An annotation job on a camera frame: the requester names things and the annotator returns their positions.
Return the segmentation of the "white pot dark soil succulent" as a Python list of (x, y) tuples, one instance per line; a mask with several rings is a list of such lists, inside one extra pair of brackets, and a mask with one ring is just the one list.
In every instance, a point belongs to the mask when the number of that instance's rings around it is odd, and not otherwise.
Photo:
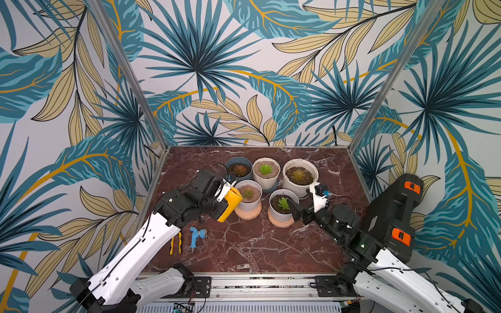
[(299, 203), (298, 197), (290, 190), (278, 189), (271, 194), (267, 213), (276, 227), (288, 228), (294, 223), (290, 202)]

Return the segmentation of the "yellow watering can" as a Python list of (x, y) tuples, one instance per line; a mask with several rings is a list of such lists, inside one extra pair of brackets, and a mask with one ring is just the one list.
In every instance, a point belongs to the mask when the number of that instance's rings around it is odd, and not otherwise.
[(223, 198), (223, 202), (226, 202), (226, 206), (224, 207), (224, 211), (220, 214), (217, 221), (224, 222), (235, 210), (235, 208), (241, 203), (243, 200), (240, 192), (232, 187), (228, 193)]

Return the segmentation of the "large white round pot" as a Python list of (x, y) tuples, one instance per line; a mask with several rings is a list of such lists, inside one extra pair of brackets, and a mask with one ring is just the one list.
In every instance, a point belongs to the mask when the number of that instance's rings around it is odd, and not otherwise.
[(316, 166), (308, 160), (289, 160), (283, 167), (283, 188), (292, 191), (299, 199), (307, 196), (309, 187), (318, 178)]

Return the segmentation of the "white ribbed pot green succulent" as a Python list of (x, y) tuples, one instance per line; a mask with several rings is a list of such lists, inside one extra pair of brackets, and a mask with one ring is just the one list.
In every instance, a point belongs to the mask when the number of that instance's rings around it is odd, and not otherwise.
[(254, 180), (264, 192), (274, 191), (278, 187), (281, 167), (274, 159), (266, 157), (258, 159), (254, 162), (252, 170)]

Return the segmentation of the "white pot pink soil succulent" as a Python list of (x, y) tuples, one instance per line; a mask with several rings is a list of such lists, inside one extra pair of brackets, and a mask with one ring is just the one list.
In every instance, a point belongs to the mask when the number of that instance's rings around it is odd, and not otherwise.
[(243, 180), (236, 185), (243, 200), (235, 212), (243, 220), (255, 219), (262, 211), (262, 188), (252, 180)]

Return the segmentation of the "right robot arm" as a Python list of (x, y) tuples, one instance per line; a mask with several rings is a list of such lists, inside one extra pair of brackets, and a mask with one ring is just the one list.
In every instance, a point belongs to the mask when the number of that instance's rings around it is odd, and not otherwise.
[(350, 206), (333, 205), (325, 184), (312, 184), (307, 195), (313, 200), (310, 207), (287, 202), (293, 219), (316, 223), (350, 258), (331, 284), (315, 281), (318, 291), (360, 296), (393, 312), (483, 312), (475, 300), (441, 290), (426, 270), (407, 265), (415, 237), (411, 213), (424, 195), (419, 177), (396, 179), (371, 202), (365, 220)]

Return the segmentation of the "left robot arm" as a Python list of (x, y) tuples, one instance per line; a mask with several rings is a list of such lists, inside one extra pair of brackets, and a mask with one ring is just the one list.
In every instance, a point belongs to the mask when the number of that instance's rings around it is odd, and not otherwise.
[(194, 275), (180, 263), (148, 279), (138, 275), (190, 222), (202, 215), (225, 221), (241, 201), (235, 184), (229, 174), (219, 178), (200, 170), (188, 184), (163, 193), (150, 217), (113, 260), (92, 277), (71, 284), (76, 307), (88, 312), (136, 312), (165, 296), (195, 294)]

